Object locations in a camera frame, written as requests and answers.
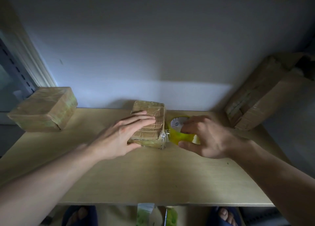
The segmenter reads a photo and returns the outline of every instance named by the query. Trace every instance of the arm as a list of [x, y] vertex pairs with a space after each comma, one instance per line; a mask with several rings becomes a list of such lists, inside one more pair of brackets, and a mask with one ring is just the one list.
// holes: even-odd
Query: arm
[[39, 225], [71, 186], [100, 160], [113, 159], [139, 148], [127, 144], [140, 128], [155, 122], [146, 112], [118, 121], [90, 144], [18, 177], [0, 188], [2, 225]]
[[181, 131], [198, 135], [201, 143], [181, 141], [181, 148], [203, 157], [231, 158], [258, 184], [291, 225], [313, 224], [315, 179], [255, 142], [234, 136], [207, 116], [191, 117]]

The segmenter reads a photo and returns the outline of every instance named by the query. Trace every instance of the hand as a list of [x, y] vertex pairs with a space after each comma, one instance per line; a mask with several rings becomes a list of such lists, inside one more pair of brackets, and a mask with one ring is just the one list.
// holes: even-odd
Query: hand
[[129, 138], [144, 126], [155, 123], [155, 117], [146, 116], [146, 111], [135, 113], [117, 121], [113, 126], [103, 130], [88, 145], [98, 160], [114, 159], [141, 147], [136, 143], [127, 144]]
[[241, 138], [234, 136], [228, 129], [212, 121], [209, 116], [190, 117], [184, 123], [181, 132], [197, 135], [200, 145], [180, 141], [179, 147], [213, 159], [228, 157], [228, 151], [242, 141]]

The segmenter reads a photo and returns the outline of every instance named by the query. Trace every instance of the toenail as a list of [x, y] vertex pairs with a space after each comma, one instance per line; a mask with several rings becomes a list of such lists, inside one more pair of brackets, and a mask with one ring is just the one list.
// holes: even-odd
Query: toenail
[[223, 215], [226, 215], [226, 214], [227, 214], [227, 210], [226, 210], [226, 209], [222, 209], [221, 212], [223, 213]]

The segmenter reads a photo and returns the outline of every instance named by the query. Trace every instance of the forearm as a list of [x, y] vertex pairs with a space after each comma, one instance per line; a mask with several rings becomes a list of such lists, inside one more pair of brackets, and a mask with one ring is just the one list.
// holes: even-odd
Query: forearm
[[96, 160], [84, 145], [0, 189], [3, 225], [38, 225]]
[[278, 159], [253, 141], [232, 150], [230, 158], [258, 184], [292, 225], [311, 225], [315, 180]]

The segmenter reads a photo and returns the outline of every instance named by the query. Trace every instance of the small cardboard package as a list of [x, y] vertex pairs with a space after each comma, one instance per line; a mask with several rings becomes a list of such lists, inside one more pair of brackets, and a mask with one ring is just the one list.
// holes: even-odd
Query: small cardboard package
[[296, 67], [305, 62], [305, 58], [310, 62], [311, 57], [304, 53], [266, 57], [226, 105], [231, 126], [241, 130], [256, 127], [291, 99], [302, 85], [310, 82]]
[[77, 107], [70, 87], [40, 87], [8, 113], [27, 132], [52, 132], [65, 128]]
[[136, 101], [131, 114], [147, 111], [147, 115], [155, 116], [156, 122], [136, 131], [129, 142], [135, 142], [143, 146], [164, 148], [166, 142], [165, 128], [165, 106], [162, 103], [152, 101]]

